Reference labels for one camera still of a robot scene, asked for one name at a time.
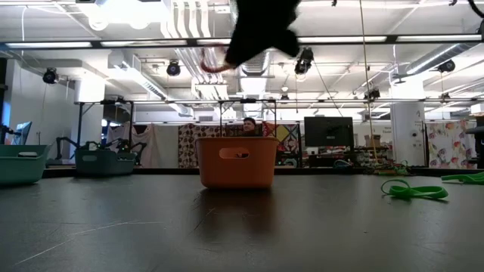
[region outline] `television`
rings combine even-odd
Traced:
[[[351,117],[305,117],[304,135],[307,147],[355,146]]]

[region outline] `white pillar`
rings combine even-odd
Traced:
[[[392,85],[392,98],[425,98],[422,80],[416,76]],[[422,124],[425,121],[424,102],[394,103],[390,107],[393,132],[393,159],[406,160],[409,165],[425,165],[425,144]]]
[[[76,81],[76,99],[78,102],[98,102],[104,99],[104,80],[97,76],[86,77]],[[86,104],[83,107],[82,127],[80,144],[86,141],[101,142],[101,120],[103,119],[104,106],[96,104],[93,107]],[[72,122],[70,138],[77,142],[77,128],[79,124],[79,114],[76,114]]]

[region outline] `colorful fabric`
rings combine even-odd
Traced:
[[[255,127],[256,135],[262,135],[262,125],[258,124]],[[227,137],[243,137],[244,126],[243,125],[226,125],[225,135]]]
[[[208,125],[187,124],[178,127],[178,167],[198,167],[195,140],[204,137],[218,137],[220,127]]]
[[[279,140],[278,151],[299,153],[299,124],[275,126],[262,122],[262,136],[276,137]]]
[[[465,131],[476,124],[466,120],[427,124],[430,168],[472,169],[468,160],[476,156],[476,140]]]

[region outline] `teal plastic basket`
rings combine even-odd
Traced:
[[[50,149],[47,145],[0,145],[0,185],[39,181]]]
[[[83,176],[129,175],[135,167],[136,154],[111,150],[76,150],[76,170]]]

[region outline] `cable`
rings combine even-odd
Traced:
[[[331,96],[331,93],[330,93],[330,90],[327,89],[327,86],[326,86],[326,83],[324,83],[324,79],[323,79],[323,76],[321,75],[321,73],[319,72],[319,68],[317,65],[315,65],[316,67],[316,70],[318,71],[318,75],[319,75],[319,78],[321,79],[321,81],[323,82],[323,86],[324,88],[326,89],[326,92],[327,92],[327,95],[330,97],[331,99],[331,102],[333,102],[333,105],[334,107],[338,110],[338,113],[340,113],[341,117],[344,117],[343,114],[341,113],[340,111],[340,108],[338,107],[338,105],[336,105],[336,102],[334,102],[333,100],[333,97]]]
[[[363,55],[365,56],[365,67],[367,65],[367,56],[366,56],[366,42],[365,42],[365,21],[363,20],[363,4],[360,1],[360,15],[361,15],[361,35],[363,36]],[[368,91],[368,115],[370,119],[370,137],[371,137],[371,145],[373,145],[373,154],[375,156],[375,162],[378,164],[378,157],[377,157],[377,148],[375,147],[375,140],[373,138],[373,121],[371,120],[371,108],[370,108],[370,82],[368,80],[368,69],[365,69],[365,77],[366,77],[366,89]]]
[[[45,84],[44,89],[44,98],[42,99],[42,112],[40,114],[40,129],[42,129],[42,125],[44,125],[44,109],[45,109],[45,95],[47,94],[47,83]]]
[[[22,18],[21,18],[21,21],[20,21],[22,23],[22,42],[25,41],[25,26],[23,25],[23,19],[25,17],[25,11],[27,10],[27,8],[28,8],[27,6],[25,8],[23,8],[23,10],[22,10]]]
[[[468,0],[470,8],[481,18],[484,19],[484,13],[477,7],[476,3],[474,0]]]
[[[67,104],[67,98],[69,97],[69,82],[70,80],[67,79],[67,82],[66,82],[66,98],[64,100],[65,104]],[[62,130],[62,138],[64,137],[64,133],[65,133],[65,130],[63,129]],[[62,154],[62,150],[63,150],[63,145],[60,146],[60,154]]]

